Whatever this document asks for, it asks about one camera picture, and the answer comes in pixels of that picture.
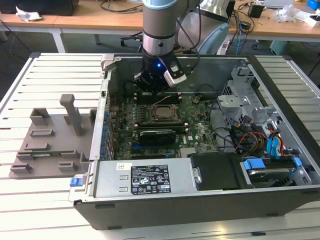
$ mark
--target screw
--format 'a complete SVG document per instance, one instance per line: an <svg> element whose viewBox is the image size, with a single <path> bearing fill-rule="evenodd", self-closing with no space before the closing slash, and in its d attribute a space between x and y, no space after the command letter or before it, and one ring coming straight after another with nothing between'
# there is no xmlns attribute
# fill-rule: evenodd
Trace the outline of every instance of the screw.
<svg viewBox="0 0 320 240"><path fill-rule="evenodd" d="M196 184L200 184L201 183L201 179L200 179L199 176L195 176L194 177L194 181L195 181Z"/></svg>

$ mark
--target green circuit board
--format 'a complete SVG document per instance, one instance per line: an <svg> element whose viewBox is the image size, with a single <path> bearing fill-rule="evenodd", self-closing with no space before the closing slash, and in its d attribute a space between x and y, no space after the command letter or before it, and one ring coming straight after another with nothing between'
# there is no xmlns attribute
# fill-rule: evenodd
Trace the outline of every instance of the green circuit board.
<svg viewBox="0 0 320 240"><path fill-rule="evenodd" d="M219 150L207 121L208 103L195 104L195 95L181 96L179 104L137 104L126 98L121 104L112 106L111 127L114 141L114 159L185 158L191 153L210 153ZM167 130L168 126L179 125L175 142L170 145L145 146L139 143L137 125L148 125L149 131Z"/></svg>

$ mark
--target barcode sticker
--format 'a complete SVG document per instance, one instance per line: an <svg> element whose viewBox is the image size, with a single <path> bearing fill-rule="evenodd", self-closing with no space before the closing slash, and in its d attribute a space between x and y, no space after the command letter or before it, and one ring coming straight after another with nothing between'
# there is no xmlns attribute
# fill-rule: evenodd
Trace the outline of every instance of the barcode sticker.
<svg viewBox="0 0 320 240"><path fill-rule="evenodd" d="M132 163L127 162L127 163L117 163L116 164L116 170L131 170Z"/></svg>

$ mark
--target power supply label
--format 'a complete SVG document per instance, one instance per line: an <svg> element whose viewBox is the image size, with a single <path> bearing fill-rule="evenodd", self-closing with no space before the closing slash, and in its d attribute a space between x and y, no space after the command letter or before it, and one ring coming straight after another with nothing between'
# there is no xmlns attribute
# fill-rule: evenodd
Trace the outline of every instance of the power supply label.
<svg viewBox="0 0 320 240"><path fill-rule="evenodd" d="M171 193L168 165L132 166L131 193L133 195Z"/></svg>

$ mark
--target floor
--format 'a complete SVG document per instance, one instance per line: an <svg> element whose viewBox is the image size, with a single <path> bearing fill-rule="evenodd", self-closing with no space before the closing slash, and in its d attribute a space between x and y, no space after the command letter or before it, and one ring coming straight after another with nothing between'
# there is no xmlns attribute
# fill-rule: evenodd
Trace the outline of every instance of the floor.
<svg viewBox="0 0 320 240"><path fill-rule="evenodd" d="M28 50L12 34L7 32L8 41L0 42L0 100L4 97L24 62L28 59ZM50 33L19 32L17 34L32 52L57 53L56 45ZM101 44L95 44L91 34L65 34L67 49L70 53L136 53L140 42L129 40L126 47L120 46L119 35L101 35ZM257 50L252 49L256 41L248 40L241 50L242 55L272 55L270 41L260 41ZM291 42L287 55L308 74L318 60L320 45L316 43ZM237 47L231 46L227 54L235 55ZM311 79L320 85L320 65L314 70Z"/></svg>

